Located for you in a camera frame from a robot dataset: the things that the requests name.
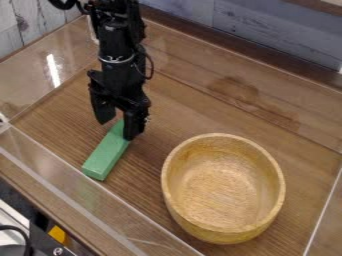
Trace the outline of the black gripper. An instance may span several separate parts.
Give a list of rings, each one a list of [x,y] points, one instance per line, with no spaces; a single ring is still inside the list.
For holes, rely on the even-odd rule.
[[[109,59],[98,57],[100,70],[89,70],[88,90],[94,118],[105,124],[124,112],[122,137],[130,141],[144,132],[151,101],[143,86],[152,74],[147,73],[147,57],[129,56]]]

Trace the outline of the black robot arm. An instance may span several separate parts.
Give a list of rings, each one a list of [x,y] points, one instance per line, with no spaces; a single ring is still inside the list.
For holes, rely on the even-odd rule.
[[[86,72],[96,120],[105,124],[122,112],[122,138],[133,140],[144,132],[151,101],[143,86],[153,77],[153,61],[141,41],[145,24],[139,0],[48,0],[60,10],[73,6],[88,16],[98,42],[100,70]]]

